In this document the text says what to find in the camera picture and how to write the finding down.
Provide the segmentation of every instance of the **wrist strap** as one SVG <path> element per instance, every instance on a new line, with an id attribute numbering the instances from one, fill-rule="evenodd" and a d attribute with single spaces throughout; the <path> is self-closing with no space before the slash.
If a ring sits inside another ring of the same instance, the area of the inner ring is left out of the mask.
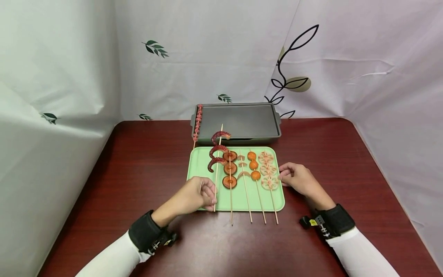
<path id="1" fill-rule="evenodd" d="M 299 222 L 305 229 L 319 226 L 326 239 L 339 237 L 355 227 L 355 221 L 340 204 L 327 211 L 317 211 L 315 218 L 304 216 Z"/>
<path id="2" fill-rule="evenodd" d="M 150 210 L 146 214 L 137 219 L 129 228 L 129 238 L 138 248 L 139 252 L 154 255 L 155 250 L 160 245 L 168 245 L 169 247 L 174 244 L 177 239 L 175 233 L 169 233 L 167 227 L 160 228 L 153 220 L 152 213 L 154 210 Z"/>

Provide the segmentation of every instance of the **gray grill pan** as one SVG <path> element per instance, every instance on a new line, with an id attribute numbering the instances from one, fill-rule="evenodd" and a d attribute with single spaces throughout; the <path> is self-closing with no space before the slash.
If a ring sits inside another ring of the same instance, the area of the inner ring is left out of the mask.
<path id="1" fill-rule="evenodd" d="M 194 134 L 195 116 L 191 117 L 191 137 Z M 210 145 L 211 137 L 220 131 L 231 133 L 224 145 L 268 144 L 281 136 L 280 115 L 272 103 L 203 104 L 202 122 L 198 135 L 199 145 Z"/>

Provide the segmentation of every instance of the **white sleeve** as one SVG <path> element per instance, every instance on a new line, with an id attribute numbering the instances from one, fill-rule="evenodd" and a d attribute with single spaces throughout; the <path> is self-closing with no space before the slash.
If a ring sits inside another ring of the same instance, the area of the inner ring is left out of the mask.
<path id="1" fill-rule="evenodd" d="M 350 277 L 399 277 L 374 245 L 356 228 L 326 240 Z"/>
<path id="2" fill-rule="evenodd" d="M 92 259 L 76 277 L 128 277 L 138 263 L 150 255 L 139 253 L 126 232 Z"/>

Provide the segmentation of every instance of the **octopus tentacle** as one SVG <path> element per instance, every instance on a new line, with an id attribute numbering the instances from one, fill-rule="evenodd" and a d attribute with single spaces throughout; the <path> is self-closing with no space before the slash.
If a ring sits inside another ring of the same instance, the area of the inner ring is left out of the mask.
<path id="1" fill-rule="evenodd" d="M 218 143 L 215 141 L 219 137 L 225 137 L 227 140 L 231 138 L 231 134 L 225 131 L 218 131 L 212 136 L 212 143 L 217 145 Z"/>
<path id="2" fill-rule="evenodd" d="M 215 163 L 221 163 L 223 166 L 225 166 L 226 165 L 226 160 L 225 159 L 223 159 L 223 158 L 213 158 L 210 162 L 209 162 L 209 164 L 208 164 L 208 171 L 209 172 L 211 172 L 211 173 L 213 173 L 214 172 L 214 170 L 212 169 L 212 166 L 215 164 Z"/>
<path id="3" fill-rule="evenodd" d="M 215 157 L 214 157 L 214 152 L 215 152 L 215 151 L 218 151 L 218 150 L 223 151 L 223 153 L 229 153 L 229 149 L 228 149 L 226 146 L 221 145 L 221 144 L 218 144 L 218 145 L 214 146 L 214 147 L 209 151 L 209 157 L 211 157 L 211 159 L 215 158 Z"/>

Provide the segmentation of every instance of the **fabric backdrop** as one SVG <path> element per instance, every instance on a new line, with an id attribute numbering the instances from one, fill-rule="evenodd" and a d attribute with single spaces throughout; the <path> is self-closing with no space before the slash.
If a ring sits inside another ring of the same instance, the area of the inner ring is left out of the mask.
<path id="1" fill-rule="evenodd" d="M 107 0 L 0 4 L 0 276 L 35 276 L 118 122 Z"/>
<path id="2" fill-rule="evenodd" d="M 442 269 L 442 28 L 440 0 L 3 0 L 0 275 L 38 272 L 118 121 L 262 101 L 352 121 Z"/>

